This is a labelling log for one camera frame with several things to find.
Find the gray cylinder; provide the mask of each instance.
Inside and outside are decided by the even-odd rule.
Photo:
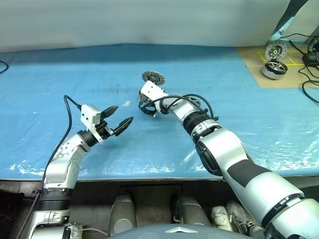
[[[179,212],[181,224],[211,226],[203,208],[191,196],[179,195],[176,207]]]
[[[109,235],[114,236],[136,226],[136,212],[132,197],[129,193],[121,193],[112,206]]]

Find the white wall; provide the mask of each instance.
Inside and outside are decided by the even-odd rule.
[[[290,0],[2,0],[0,52],[114,43],[263,45]]]

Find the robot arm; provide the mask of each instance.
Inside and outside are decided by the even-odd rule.
[[[28,239],[70,237],[70,230],[64,224],[69,220],[69,203],[83,157],[97,142],[103,143],[108,137],[121,134],[133,120],[131,117],[122,121],[115,129],[108,128],[104,118],[112,115],[117,108],[109,107],[101,112],[93,106],[81,106],[81,121],[86,130],[66,139],[47,166],[44,184],[38,192],[38,202],[32,215]]]
[[[154,107],[158,112],[169,111],[177,117],[195,143],[207,171],[223,176],[268,235],[276,239],[318,238],[319,204],[305,199],[301,190],[278,174],[254,164],[233,132],[223,128],[198,105],[167,98],[168,94],[152,81],[144,84],[141,94],[148,102],[157,100]]]

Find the power cord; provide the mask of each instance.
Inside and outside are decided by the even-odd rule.
[[[106,237],[109,236],[106,232],[101,231],[101,230],[96,229],[96,228],[85,228],[85,229],[80,229],[79,231],[96,231],[96,232],[102,233],[102,234],[105,235]]]
[[[67,95],[64,96],[64,103],[65,103],[65,107],[66,107],[66,110],[67,110],[67,112],[68,112],[68,117],[69,117],[69,126],[68,126],[68,129],[66,130],[64,136],[61,138],[60,142],[57,144],[57,146],[55,147],[54,151],[52,152],[52,154],[51,154],[51,156],[50,156],[50,158],[49,158],[48,163],[46,164],[46,167],[45,167],[45,170],[44,170],[44,174],[43,174],[43,176],[42,176],[41,183],[40,183],[40,190],[42,190],[42,187],[43,187],[43,185],[44,185],[45,173],[46,173],[46,170],[47,170],[47,168],[48,168],[48,165],[49,165],[49,164],[51,163],[51,161],[53,160],[53,158],[54,158],[56,152],[58,151],[58,149],[60,148],[61,144],[62,144],[62,143],[64,142],[64,140],[67,138],[67,136],[68,136],[68,134],[69,134],[69,132],[70,132],[70,130],[71,130],[71,127],[72,127],[72,113],[71,113],[71,110],[70,110],[70,106],[69,106],[68,100],[69,100],[70,102],[72,102],[78,109],[81,109],[81,105],[80,105],[80,104],[76,103],[76,102],[75,102],[72,98],[70,98],[69,96],[67,96]],[[37,203],[37,201],[38,201],[38,199],[39,199],[39,196],[40,196],[40,193],[39,193],[39,192],[40,192],[40,191],[37,192],[37,194],[36,194],[36,196],[35,196],[35,198],[34,198],[34,200],[33,200],[33,203],[32,203],[32,205],[31,205],[31,208],[30,208],[30,210],[29,210],[27,216],[25,217],[25,219],[24,219],[24,221],[23,221],[23,224],[22,224],[22,226],[21,226],[21,228],[20,228],[20,230],[19,230],[19,232],[18,232],[18,235],[16,236],[16,239],[19,239],[19,238],[20,238],[20,236],[21,236],[21,234],[22,234],[22,232],[23,232],[23,230],[24,230],[24,228],[25,228],[25,225],[27,224],[28,220],[30,219],[31,214],[33,213],[33,210],[34,210],[34,208],[35,208],[35,205],[36,205],[36,203]]]
[[[303,93],[305,94],[305,96],[307,96],[309,99],[311,99],[312,101],[314,101],[314,102],[316,102],[316,103],[319,104],[319,100],[316,100],[314,97],[312,97],[311,95],[309,95],[308,92],[307,92],[306,89],[305,89],[305,85],[306,85],[306,84],[309,84],[309,83],[312,83],[312,84],[314,84],[314,85],[316,85],[316,86],[319,86],[319,81],[314,81],[314,80],[312,80],[306,73],[301,72],[301,70],[303,70],[303,69],[306,68],[306,67],[307,67],[307,66],[304,66],[303,68],[301,68],[301,69],[298,71],[299,73],[301,73],[301,74],[307,76],[307,78],[308,78],[307,81],[303,82],[303,84],[302,84],[302,86],[301,86],[301,89],[302,89]]]
[[[281,37],[281,38],[286,38],[286,37],[293,36],[293,35],[300,35],[300,36],[312,37],[312,40],[311,40],[310,44],[308,45],[308,51],[309,51],[309,47],[310,47],[311,43],[314,41],[314,39],[317,40],[317,45],[319,45],[319,36],[308,36],[308,35],[303,35],[303,34],[300,34],[300,33],[294,33],[294,34],[291,34],[291,35],[288,35],[288,36],[283,36],[283,37]],[[290,44],[291,44],[296,50],[298,50],[302,55],[305,55],[305,53],[304,53],[301,49],[299,49],[296,45],[294,45],[291,40],[289,40],[289,42],[290,42]],[[319,47],[316,49],[316,52],[315,52],[316,60],[317,60],[318,63],[319,63],[319,57],[318,57],[318,55],[319,55]],[[314,102],[316,102],[316,103],[319,104],[319,100],[317,100],[317,99],[315,99],[314,97],[312,97],[311,95],[309,95],[308,92],[307,92],[306,89],[305,89],[305,85],[306,85],[306,84],[313,84],[313,85],[315,85],[315,86],[319,86],[319,81],[314,81],[314,80],[312,80],[306,73],[302,72],[302,70],[303,70],[304,68],[306,68],[306,69],[309,71],[309,73],[311,74],[311,76],[313,76],[314,78],[319,79],[318,76],[315,76],[315,75],[312,73],[312,71],[309,69],[309,66],[308,66],[308,65],[305,65],[303,68],[301,68],[301,69],[298,71],[298,73],[301,73],[301,74],[305,75],[305,76],[308,78],[307,81],[303,82],[303,84],[302,84],[302,86],[301,86],[301,89],[302,89],[303,93],[305,94],[305,96],[307,96],[309,99],[311,99],[312,101],[314,101]]]
[[[164,96],[164,97],[161,97],[161,98],[158,98],[154,101],[151,101],[149,103],[147,103],[146,105],[142,106],[141,109],[144,109],[146,107],[149,107],[151,106],[152,104],[154,104],[155,102],[157,101],[161,101],[161,100],[165,100],[165,99],[170,99],[170,98],[177,98],[177,100],[175,100],[173,103],[171,103],[168,107],[167,107],[167,111],[172,107],[173,104],[175,104],[177,101],[179,100],[185,100],[185,101],[188,101],[190,102],[193,106],[195,106],[197,109],[199,109],[201,112],[204,112],[205,114],[207,114],[207,110],[203,110],[201,107],[198,106],[198,104],[194,101],[192,101],[191,99],[187,98],[187,96],[195,96],[195,97],[199,97],[200,99],[202,99],[208,106],[209,108],[209,111],[210,111],[210,116],[214,119],[214,113],[213,113],[213,109],[210,105],[210,103],[202,96],[199,96],[199,95],[196,95],[196,94],[188,94],[188,95],[184,95],[184,96]]]
[[[5,72],[7,69],[9,69],[9,65],[4,62],[4,61],[0,61],[0,63],[4,64],[4,69],[0,71],[0,74],[2,74],[3,72]]]

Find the gear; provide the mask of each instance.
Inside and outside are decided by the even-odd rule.
[[[165,77],[157,71],[145,71],[142,74],[142,78],[145,82],[152,81],[157,86],[165,83]]]
[[[287,45],[282,41],[271,42],[266,46],[265,56],[267,61],[281,60],[287,53]]]

